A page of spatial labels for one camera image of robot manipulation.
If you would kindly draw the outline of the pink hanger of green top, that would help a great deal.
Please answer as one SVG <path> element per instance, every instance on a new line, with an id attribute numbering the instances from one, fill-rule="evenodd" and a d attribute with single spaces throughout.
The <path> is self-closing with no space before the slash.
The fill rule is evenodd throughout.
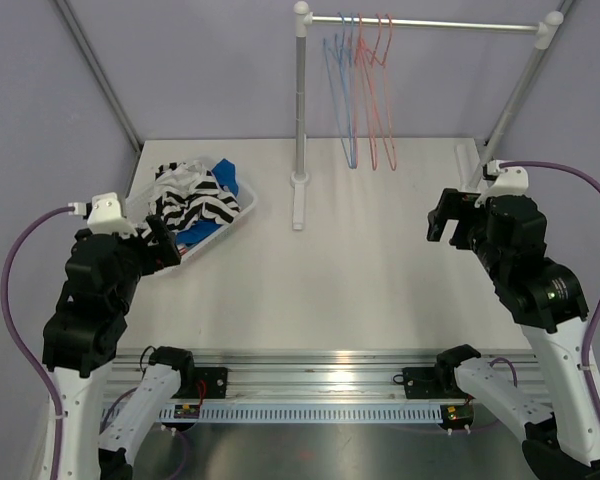
<path id="1" fill-rule="evenodd" d="M 370 50 L 364 35 L 362 16 L 358 15 L 356 23 L 357 34 L 354 51 L 354 97 L 355 105 L 362 105 L 364 113 L 364 125 L 366 127 L 366 139 L 371 169 L 378 168 L 377 158 L 377 136 L 376 136 L 376 100 L 373 79 L 373 63 L 375 51 Z M 354 110 L 354 137 L 358 138 L 357 110 Z"/>

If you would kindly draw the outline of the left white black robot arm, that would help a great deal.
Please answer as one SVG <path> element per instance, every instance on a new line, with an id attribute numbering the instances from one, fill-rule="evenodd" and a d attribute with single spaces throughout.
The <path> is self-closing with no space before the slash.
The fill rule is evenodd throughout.
<path id="1" fill-rule="evenodd" d="M 132 478 L 136 455 L 162 406 L 188 396 L 196 385 L 192 353 L 159 347 L 118 416 L 107 428 L 100 426 L 105 386 L 136 287 L 142 277 L 181 261 L 164 221 L 151 215 L 146 222 L 148 238 L 77 233 L 56 311 L 43 330 L 42 363 L 60 400 L 62 479 Z"/>

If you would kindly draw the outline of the red striped tank top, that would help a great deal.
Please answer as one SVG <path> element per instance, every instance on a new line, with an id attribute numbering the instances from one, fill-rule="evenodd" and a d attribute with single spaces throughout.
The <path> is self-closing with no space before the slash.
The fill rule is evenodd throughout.
<path id="1" fill-rule="evenodd" d="M 178 244 L 177 247 L 181 257 L 184 257 L 189 251 L 189 247 L 186 244 Z"/>

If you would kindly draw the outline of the teal tank top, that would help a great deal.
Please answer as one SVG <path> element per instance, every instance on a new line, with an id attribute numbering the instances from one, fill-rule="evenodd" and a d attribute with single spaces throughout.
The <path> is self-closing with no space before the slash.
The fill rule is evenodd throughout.
<path id="1" fill-rule="evenodd" d="M 195 246 L 214 234 L 222 227 L 213 221 L 200 220 L 191 228 L 176 234 L 178 244 L 186 244 L 188 247 Z"/>

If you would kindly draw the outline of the pink hanger of red top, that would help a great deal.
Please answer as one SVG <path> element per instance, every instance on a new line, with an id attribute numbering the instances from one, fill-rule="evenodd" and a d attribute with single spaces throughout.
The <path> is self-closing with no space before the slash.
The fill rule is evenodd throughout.
<path id="1" fill-rule="evenodd" d="M 360 16 L 356 27 L 354 90 L 362 102 L 371 168 L 379 168 L 380 156 L 384 154 L 388 168 L 395 172 L 398 158 L 388 74 L 393 18 L 377 14 L 366 24 Z"/>

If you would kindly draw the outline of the light blue hanger of teal top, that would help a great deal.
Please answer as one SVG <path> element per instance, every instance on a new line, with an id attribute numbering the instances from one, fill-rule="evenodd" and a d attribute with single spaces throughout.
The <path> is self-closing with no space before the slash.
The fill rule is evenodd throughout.
<path id="1" fill-rule="evenodd" d="M 348 44 L 347 22 L 339 13 L 341 31 L 332 39 L 324 37 L 322 52 L 325 61 L 329 91 L 331 95 L 334 118 L 338 137 L 349 169 L 357 168 L 357 155 L 353 145 L 353 121 L 350 106 L 350 69 L 352 66 L 352 50 Z"/>

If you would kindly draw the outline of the pink hanger of black top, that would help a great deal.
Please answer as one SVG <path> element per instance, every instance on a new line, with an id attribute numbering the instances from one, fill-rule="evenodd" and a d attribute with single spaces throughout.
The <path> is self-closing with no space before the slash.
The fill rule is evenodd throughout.
<path id="1" fill-rule="evenodd" d="M 389 95 L 388 60 L 393 40 L 393 20 L 390 15 L 376 15 L 377 34 L 373 48 L 375 51 L 373 63 L 373 79 L 376 100 L 376 136 L 377 158 L 379 165 L 378 142 L 384 148 L 386 160 L 391 171 L 397 170 L 397 152 L 393 136 L 393 113 Z"/>

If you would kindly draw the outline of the royal blue tank top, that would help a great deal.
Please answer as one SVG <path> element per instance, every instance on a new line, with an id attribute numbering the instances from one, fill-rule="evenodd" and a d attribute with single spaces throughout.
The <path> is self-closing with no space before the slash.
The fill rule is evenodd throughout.
<path id="1" fill-rule="evenodd" d="M 236 179 L 236 167 L 227 159 L 222 159 L 212 168 L 218 185 L 226 192 L 230 192 L 234 197 L 239 195 L 239 185 Z"/>

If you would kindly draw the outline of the black white striped tank top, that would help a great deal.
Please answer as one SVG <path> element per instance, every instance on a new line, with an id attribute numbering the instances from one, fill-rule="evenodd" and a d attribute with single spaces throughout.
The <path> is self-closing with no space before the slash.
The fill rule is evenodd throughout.
<path id="1" fill-rule="evenodd" d="M 237 197 L 218 185 L 212 168 L 200 161 L 159 166 L 149 197 L 150 214 L 160 216 L 175 233 L 200 220 L 231 224 L 241 207 Z"/>

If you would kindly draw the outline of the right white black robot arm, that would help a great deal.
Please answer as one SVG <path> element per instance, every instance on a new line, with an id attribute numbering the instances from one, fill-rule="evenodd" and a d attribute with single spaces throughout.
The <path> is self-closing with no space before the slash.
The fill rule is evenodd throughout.
<path id="1" fill-rule="evenodd" d="M 588 307 L 575 274 L 546 255 L 545 215 L 524 195 L 481 202 L 446 188 L 427 216 L 428 241 L 439 241 L 450 220 L 450 245 L 480 261 L 532 348 L 551 404 L 536 405 L 469 345 L 437 355 L 436 389 L 482 403 L 518 439 L 537 478 L 600 479 L 600 395 L 589 390 L 584 355 Z"/>

